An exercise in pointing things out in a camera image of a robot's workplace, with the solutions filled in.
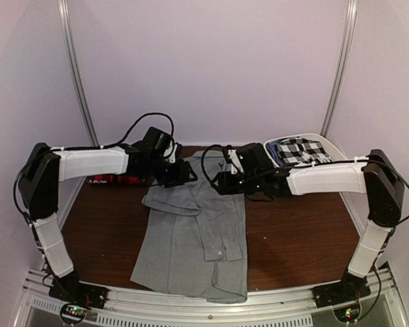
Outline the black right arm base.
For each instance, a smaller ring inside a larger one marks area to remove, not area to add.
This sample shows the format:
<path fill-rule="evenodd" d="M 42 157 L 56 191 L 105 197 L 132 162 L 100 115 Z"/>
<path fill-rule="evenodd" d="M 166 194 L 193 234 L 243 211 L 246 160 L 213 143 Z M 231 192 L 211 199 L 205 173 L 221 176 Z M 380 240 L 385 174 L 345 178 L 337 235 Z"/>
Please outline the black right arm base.
<path fill-rule="evenodd" d="M 367 278 L 349 272 L 337 282 L 314 287 L 312 292 L 316 307 L 332 306 L 335 318 L 343 324 L 355 323 L 361 317 L 360 299 L 371 294 Z"/>

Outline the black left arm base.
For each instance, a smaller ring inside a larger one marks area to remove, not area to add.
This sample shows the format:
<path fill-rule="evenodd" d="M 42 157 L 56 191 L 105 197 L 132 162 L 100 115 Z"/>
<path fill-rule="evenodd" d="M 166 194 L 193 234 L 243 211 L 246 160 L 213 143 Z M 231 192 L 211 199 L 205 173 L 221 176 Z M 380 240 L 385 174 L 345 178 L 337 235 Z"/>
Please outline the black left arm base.
<path fill-rule="evenodd" d="M 79 281 L 66 285 L 54 279 L 48 295 L 63 302 L 59 317 L 66 325 L 74 326 L 83 322 L 93 309 L 103 309 L 107 293 L 106 287 Z"/>

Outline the grey long sleeve shirt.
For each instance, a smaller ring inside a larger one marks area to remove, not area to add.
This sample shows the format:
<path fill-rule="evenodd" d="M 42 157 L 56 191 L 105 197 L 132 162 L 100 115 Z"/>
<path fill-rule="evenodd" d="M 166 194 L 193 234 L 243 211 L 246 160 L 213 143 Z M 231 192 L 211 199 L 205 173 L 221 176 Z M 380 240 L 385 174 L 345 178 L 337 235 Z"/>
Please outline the grey long sleeve shirt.
<path fill-rule="evenodd" d="M 196 182 L 149 188 L 147 231 L 131 281 L 150 290 L 235 304 L 247 300 L 245 200 L 221 196 L 204 177 L 228 169 L 219 151 L 186 159 Z"/>

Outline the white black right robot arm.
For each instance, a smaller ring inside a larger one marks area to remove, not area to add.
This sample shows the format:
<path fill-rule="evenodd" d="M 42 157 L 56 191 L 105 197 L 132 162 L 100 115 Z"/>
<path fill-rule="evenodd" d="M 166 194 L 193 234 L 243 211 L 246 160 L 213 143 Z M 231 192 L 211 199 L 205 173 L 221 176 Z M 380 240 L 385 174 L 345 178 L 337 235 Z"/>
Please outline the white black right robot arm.
<path fill-rule="evenodd" d="M 218 172 L 210 183 L 221 195 L 262 193 L 268 199 L 311 193 L 359 193 L 367 196 L 368 221 L 360 241 L 336 285 L 340 300 L 351 300 L 362 289 L 390 235 L 400 224 L 404 182 L 385 153 L 330 162 L 290 163 L 276 166 L 259 144 L 224 149 L 229 170 Z"/>

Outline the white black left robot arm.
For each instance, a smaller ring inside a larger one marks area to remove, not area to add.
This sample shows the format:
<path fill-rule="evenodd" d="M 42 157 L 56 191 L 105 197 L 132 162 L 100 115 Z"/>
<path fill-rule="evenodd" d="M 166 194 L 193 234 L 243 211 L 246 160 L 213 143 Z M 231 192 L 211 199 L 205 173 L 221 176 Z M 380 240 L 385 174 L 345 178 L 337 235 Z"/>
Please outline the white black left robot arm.
<path fill-rule="evenodd" d="M 22 215 L 54 277 L 59 293 L 69 302 L 84 297 L 84 287 L 71 276 L 76 269 L 59 227 L 59 185 L 95 175 L 152 177 L 158 186 L 171 188 L 196 182 L 197 173 L 180 157 L 181 146 L 166 132 L 150 127 L 133 144 L 120 141 L 99 147 L 53 148 L 38 143 L 16 177 L 14 195 L 25 208 Z"/>

